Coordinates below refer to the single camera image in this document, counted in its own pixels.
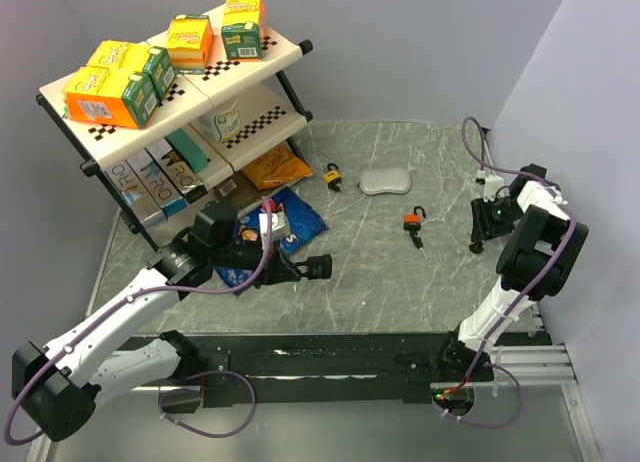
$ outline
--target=black metal frame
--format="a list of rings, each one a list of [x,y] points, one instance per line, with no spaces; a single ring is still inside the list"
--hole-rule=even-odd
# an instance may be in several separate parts
[[[187,335],[199,349],[196,373],[223,368],[248,376],[260,403],[392,399],[431,403],[431,383],[459,382],[437,363],[449,337],[448,332]],[[121,350],[139,349],[155,338],[132,337]],[[507,332],[498,344],[540,346],[550,345],[551,339],[545,331],[533,336]],[[299,378],[282,378],[286,376]],[[491,381],[492,370],[480,368],[472,380]],[[182,384],[162,380],[147,385]],[[235,378],[208,377],[204,386],[204,407],[249,402],[246,386]]]
[[[303,40],[298,44],[298,46],[302,51],[302,55],[305,55],[313,50],[313,44],[309,39]],[[293,86],[289,82],[289,79],[285,75],[284,71],[281,70],[277,72],[276,77],[278,78],[278,81],[282,85],[282,88],[285,94],[289,98],[289,101],[291,102],[291,105],[293,105],[296,112],[304,116],[307,119],[307,122],[309,122],[313,118],[313,114],[304,108],[304,106],[302,105],[302,102],[298,98],[298,95],[293,89]],[[62,117],[60,116],[60,114],[56,112],[53,106],[42,94],[36,95],[36,101],[38,102],[38,105],[44,108],[44,110],[47,112],[49,117],[53,119],[53,121],[58,126],[58,128],[67,137],[69,142],[71,142],[71,145],[76,149],[78,154],[80,154],[80,157],[82,157],[83,162],[80,165],[80,169],[82,170],[82,172],[87,177],[92,177],[94,175],[98,177],[98,180],[102,183],[102,185],[104,185],[104,187],[109,192],[109,195],[111,195],[111,197],[116,201],[116,203],[120,207],[121,209],[120,217],[122,218],[123,222],[127,225],[129,230],[133,234],[141,234],[142,237],[144,237],[147,243],[151,246],[151,248],[157,251],[159,249],[158,244],[156,244],[156,242],[153,240],[153,238],[151,237],[147,229],[142,225],[142,223],[135,216],[135,214],[133,213],[133,210],[131,210],[131,207],[129,207],[126,204],[126,202],[122,198],[122,195],[120,194],[118,189],[114,187],[114,185],[111,183],[109,178],[104,174],[102,170],[100,170],[100,167],[96,163],[95,159],[91,156],[91,154],[89,154],[87,149],[85,149],[85,147],[78,140],[78,138],[73,134],[73,132],[69,129],[69,127],[67,127],[67,125],[62,120]],[[291,148],[291,151],[297,157],[304,160],[304,157],[302,156],[300,149],[298,148],[293,138],[291,137],[287,138],[287,144]]]

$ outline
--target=white wall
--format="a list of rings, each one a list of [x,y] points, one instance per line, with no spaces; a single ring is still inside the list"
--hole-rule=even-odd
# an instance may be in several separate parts
[[[38,87],[73,70],[89,43],[65,0],[0,0],[0,418],[13,352],[44,344],[86,309],[114,207],[36,104]],[[33,433],[21,414],[14,436]],[[0,442],[0,460],[27,448]]]
[[[89,40],[144,40],[224,0],[69,0]],[[561,0],[265,0],[316,50],[288,73],[319,120],[495,121]]]
[[[606,461],[640,457],[640,0],[564,0],[493,131],[497,161],[550,169],[590,227],[541,303],[566,342]]]

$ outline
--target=floor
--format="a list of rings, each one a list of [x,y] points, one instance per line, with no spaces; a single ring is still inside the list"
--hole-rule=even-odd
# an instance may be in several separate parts
[[[294,189],[330,229],[293,259],[330,253],[331,280],[252,289],[239,297],[191,295],[141,333],[445,331],[482,302],[495,283],[503,242],[486,243],[482,255],[471,254],[462,242],[471,230],[469,202],[481,191],[459,127],[311,124],[298,143],[315,175]],[[342,171],[343,191],[337,194],[322,181],[329,162]],[[370,167],[408,169],[411,191],[364,195],[355,181]],[[427,211],[421,231],[426,259],[402,229],[403,215],[415,205]],[[118,293],[152,255],[142,237],[119,224],[93,309]],[[205,286],[222,282],[214,274]],[[511,330],[533,328],[527,312]]]

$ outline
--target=table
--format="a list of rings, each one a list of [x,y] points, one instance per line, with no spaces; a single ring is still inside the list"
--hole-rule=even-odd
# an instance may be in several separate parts
[[[477,164],[465,152],[458,126],[423,123],[312,123],[298,144],[315,175],[294,186],[330,229],[292,258],[330,253],[329,281],[302,281],[249,290],[241,296],[190,295],[150,320],[140,333],[316,333],[445,331],[466,318],[495,283],[504,244],[494,240],[474,255],[462,242],[471,230],[469,202],[481,195]],[[475,147],[479,148],[478,139]],[[341,168],[343,191],[322,181],[329,162]],[[405,195],[369,197],[356,187],[367,168],[404,167],[412,189]],[[402,229],[415,205],[426,209],[421,231],[428,258]],[[153,255],[142,237],[119,222],[91,310],[95,311]],[[222,287],[214,279],[205,287]],[[511,330],[539,326],[527,311]]]

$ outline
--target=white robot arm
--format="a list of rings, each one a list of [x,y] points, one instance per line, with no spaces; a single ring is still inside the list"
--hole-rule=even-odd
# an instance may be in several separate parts
[[[546,175],[546,169],[536,165],[522,171],[539,178]],[[588,234],[585,225],[571,223],[561,208],[564,203],[558,187],[550,190],[525,176],[514,180],[505,197],[487,198],[485,193],[472,201],[472,243],[503,235],[504,230],[513,230],[513,235],[498,260],[500,277],[491,292],[451,333],[439,357],[443,370],[469,377],[476,365],[482,365],[479,361],[488,362],[500,335],[524,310],[562,289]]]
[[[267,215],[259,218],[263,237],[258,241],[233,235],[236,217],[236,209],[229,204],[207,205],[193,227],[162,247],[148,266],[97,312],[51,340],[43,350],[29,342],[14,353],[12,395],[52,441],[75,433],[96,408],[119,394],[154,380],[183,380],[194,373],[198,349],[177,331],[160,334],[138,350],[112,354],[146,321],[188,293],[230,293],[232,289],[196,288],[211,278],[214,266],[254,271],[237,290],[297,282],[303,277],[331,277],[330,255],[294,264],[279,242],[275,243],[290,233],[284,213],[267,210]],[[300,268],[304,267],[307,271],[303,273]],[[87,330],[82,340],[75,340]],[[22,442],[15,441],[6,428],[5,440],[13,445]]]

